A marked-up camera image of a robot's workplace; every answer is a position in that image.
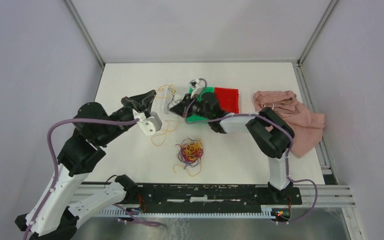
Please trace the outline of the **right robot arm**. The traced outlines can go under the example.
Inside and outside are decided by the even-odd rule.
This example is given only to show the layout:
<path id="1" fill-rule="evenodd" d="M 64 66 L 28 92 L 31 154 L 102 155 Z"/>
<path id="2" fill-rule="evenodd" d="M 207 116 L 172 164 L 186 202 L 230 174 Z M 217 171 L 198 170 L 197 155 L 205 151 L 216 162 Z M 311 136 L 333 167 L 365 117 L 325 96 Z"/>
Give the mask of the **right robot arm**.
<path id="1" fill-rule="evenodd" d="M 168 110 L 185 119 L 193 115 L 201 117 L 201 123 L 208 124 L 216 133 L 249 133 L 268 158 L 269 199 L 282 204 L 289 198 L 288 188 L 293 186 L 289 175 L 289 155 L 295 133 L 273 109 L 264 107 L 254 113 L 227 112 L 214 93 L 206 92 L 201 98 L 187 93 Z"/>

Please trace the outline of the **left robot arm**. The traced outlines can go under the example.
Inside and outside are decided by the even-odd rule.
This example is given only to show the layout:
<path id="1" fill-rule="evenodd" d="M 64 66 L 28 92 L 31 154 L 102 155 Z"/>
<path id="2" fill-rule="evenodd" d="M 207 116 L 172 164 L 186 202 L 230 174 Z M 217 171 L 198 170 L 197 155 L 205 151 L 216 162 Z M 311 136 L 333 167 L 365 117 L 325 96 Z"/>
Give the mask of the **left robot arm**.
<path id="1" fill-rule="evenodd" d="M 136 125 L 146 136 L 161 129 L 161 121 L 151 110 L 156 95 L 150 90 L 125 96 L 121 108 L 112 114 L 100 103 L 88 102 L 74 118 L 50 127 L 47 144 L 54 173 L 36 206 L 15 220 L 25 240 L 69 240 L 101 210 L 140 199 L 138 185 L 127 175 L 118 175 L 92 196 L 71 203 L 78 187 L 106 155 L 104 149 L 110 142 Z"/>

